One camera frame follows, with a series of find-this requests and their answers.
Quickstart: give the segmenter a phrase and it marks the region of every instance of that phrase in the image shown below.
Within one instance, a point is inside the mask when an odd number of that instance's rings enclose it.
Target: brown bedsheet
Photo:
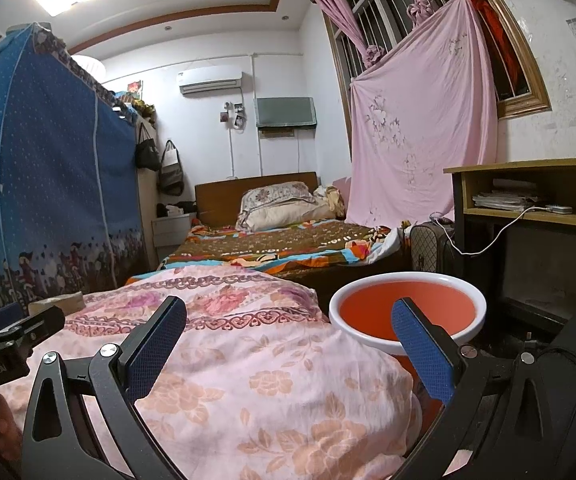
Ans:
[[[286,256],[336,251],[325,256],[316,256],[315,259],[320,261],[314,266],[327,267],[348,263],[341,251],[350,246],[355,256],[365,259],[372,244],[382,241],[388,232],[387,228],[369,228],[338,220],[304,222],[287,228],[250,234],[232,228],[210,230],[206,226],[197,226],[168,258],[167,264],[197,260],[241,260],[245,265],[245,262],[276,260],[281,266],[279,262]],[[283,270],[276,269],[271,273]]]

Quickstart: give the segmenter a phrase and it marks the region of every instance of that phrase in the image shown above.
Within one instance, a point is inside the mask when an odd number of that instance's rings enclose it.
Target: photo on wall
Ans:
[[[143,81],[134,81],[129,83],[126,90],[133,99],[139,99],[140,101],[143,101]]]

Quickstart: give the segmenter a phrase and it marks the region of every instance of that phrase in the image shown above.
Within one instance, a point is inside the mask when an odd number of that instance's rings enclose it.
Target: pink blanket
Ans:
[[[347,221],[395,228],[454,209],[443,168],[493,162],[492,69],[470,0],[452,0],[351,85]]]
[[[410,375],[335,330],[314,291],[237,267],[170,269],[87,295],[35,349],[30,376],[0,388],[18,423],[44,353],[119,343],[170,295],[186,302],[187,328],[136,406],[188,478],[376,480],[401,465],[421,418]],[[128,472],[96,403],[87,406],[109,459]]]

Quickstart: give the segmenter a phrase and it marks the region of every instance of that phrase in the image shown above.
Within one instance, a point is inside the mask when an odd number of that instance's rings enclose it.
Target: blue gripper pad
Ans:
[[[123,342],[122,349],[130,352],[124,369],[127,400],[134,403],[150,393],[185,329],[186,320],[185,303],[169,296],[155,314]],[[135,341],[129,340],[133,334],[137,340],[135,348],[132,347]]]
[[[24,309],[17,301],[2,306],[0,308],[0,330],[16,323],[24,316]]]
[[[392,306],[392,330],[433,399],[447,404],[454,394],[453,368],[431,334],[404,300]]]

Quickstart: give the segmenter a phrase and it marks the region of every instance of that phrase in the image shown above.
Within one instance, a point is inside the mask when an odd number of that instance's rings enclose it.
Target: pink floral bedsheet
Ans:
[[[20,426],[41,357],[89,356],[120,343],[167,296],[188,324],[136,406],[191,480],[377,480],[417,437],[411,376],[392,357],[335,330],[314,291],[238,267],[170,269],[112,292],[35,349],[28,377],[0,388]],[[125,472],[96,402],[88,409]]]

